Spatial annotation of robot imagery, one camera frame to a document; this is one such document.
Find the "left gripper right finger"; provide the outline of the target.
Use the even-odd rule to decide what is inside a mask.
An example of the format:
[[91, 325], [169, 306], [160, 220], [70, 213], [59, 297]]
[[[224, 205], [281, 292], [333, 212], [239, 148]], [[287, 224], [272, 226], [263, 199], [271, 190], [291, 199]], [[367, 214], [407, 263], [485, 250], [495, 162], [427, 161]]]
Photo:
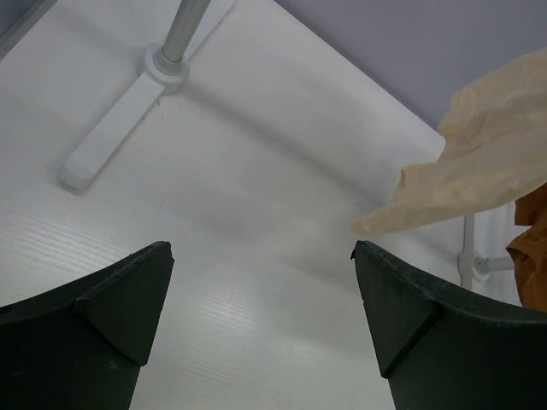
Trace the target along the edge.
[[397, 409], [544, 409], [546, 315], [465, 290], [369, 241], [351, 255]]

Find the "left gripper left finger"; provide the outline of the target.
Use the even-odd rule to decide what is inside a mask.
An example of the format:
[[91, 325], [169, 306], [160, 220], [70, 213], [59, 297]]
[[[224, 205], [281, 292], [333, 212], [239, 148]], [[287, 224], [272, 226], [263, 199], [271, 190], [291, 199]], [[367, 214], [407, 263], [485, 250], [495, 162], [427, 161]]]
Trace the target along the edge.
[[155, 242], [1, 309], [3, 409], [128, 409], [174, 267]]

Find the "brown underwear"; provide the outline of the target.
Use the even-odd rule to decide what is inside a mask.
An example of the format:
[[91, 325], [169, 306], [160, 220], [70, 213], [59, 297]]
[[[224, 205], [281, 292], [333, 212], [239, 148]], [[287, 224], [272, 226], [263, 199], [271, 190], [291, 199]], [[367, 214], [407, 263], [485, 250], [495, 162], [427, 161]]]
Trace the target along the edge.
[[515, 202], [515, 224], [528, 229], [507, 247], [524, 308], [546, 311], [546, 184]]

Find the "beige underwear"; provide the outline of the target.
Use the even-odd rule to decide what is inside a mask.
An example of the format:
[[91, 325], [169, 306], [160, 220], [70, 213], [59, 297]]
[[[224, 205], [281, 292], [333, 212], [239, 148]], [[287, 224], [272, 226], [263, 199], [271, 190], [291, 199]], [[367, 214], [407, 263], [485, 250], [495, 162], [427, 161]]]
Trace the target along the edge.
[[435, 162], [403, 167], [391, 204], [358, 219], [363, 236], [499, 208], [546, 182], [546, 51], [459, 90], [438, 126]]

